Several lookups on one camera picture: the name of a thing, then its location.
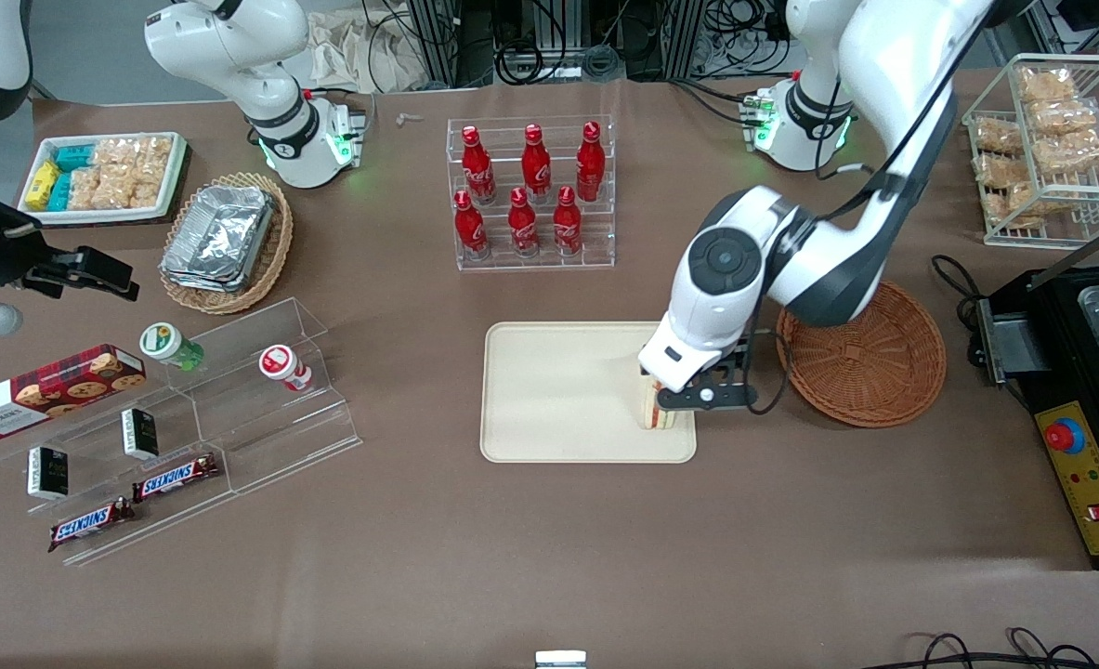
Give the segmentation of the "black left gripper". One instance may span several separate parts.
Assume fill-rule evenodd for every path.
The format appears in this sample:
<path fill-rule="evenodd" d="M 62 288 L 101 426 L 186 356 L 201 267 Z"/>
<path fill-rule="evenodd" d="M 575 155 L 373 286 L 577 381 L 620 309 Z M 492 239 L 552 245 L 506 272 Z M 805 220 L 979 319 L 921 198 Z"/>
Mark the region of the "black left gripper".
<path fill-rule="evenodd" d="M 726 355 L 698 373 L 699 387 L 721 387 L 745 384 L 745 369 L 752 363 L 753 337 L 741 337 L 737 344 L 729 348 Z M 641 375 L 651 384 L 665 384 L 665 372 L 659 368 L 642 367 Z"/>

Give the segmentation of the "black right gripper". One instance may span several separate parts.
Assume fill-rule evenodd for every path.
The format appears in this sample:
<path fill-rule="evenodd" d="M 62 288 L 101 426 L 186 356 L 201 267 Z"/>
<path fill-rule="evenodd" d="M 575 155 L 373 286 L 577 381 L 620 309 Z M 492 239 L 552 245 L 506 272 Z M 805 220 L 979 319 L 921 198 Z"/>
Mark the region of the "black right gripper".
<path fill-rule="evenodd" d="M 41 236 L 34 218 L 0 203 L 0 285 L 19 285 L 41 293 L 59 293 L 71 285 L 68 268 L 56 263 L 60 250 Z M 132 280 L 127 263 L 95 249 L 78 246 L 71 254 L 73 271 L 95 281 L 96 289 L 127 302 L 136 302 L 140 285 Z"/>

